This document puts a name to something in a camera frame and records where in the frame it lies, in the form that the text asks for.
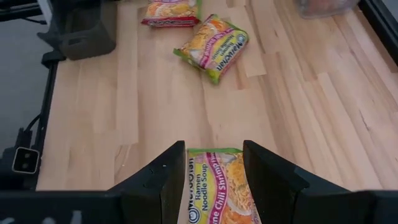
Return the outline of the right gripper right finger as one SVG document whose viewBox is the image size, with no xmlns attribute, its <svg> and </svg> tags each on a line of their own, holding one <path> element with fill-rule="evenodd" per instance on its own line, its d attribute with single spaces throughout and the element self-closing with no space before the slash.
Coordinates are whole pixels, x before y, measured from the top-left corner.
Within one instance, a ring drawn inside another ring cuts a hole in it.
<svg viewBox="0 0 398 224">
<path fill-rule="evenodd" d="M 369 194 L 349 191 L 251 140 L 243 142 L 243 158 L 261 222 L 369 223 Z"/>
</svg>

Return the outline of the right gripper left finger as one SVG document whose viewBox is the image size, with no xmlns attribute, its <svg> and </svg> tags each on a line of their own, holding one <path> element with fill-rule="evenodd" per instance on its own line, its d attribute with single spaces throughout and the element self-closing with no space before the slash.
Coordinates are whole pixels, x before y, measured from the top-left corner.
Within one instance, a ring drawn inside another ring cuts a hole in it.
<svg viewBox="0 0 398 224">
<path fill-rule="evenodd" d="M 176 224 L 185 182 L 185 142 L 161 155 L 110 189 L 121 194 L 124 223 Z"/>
</svg>

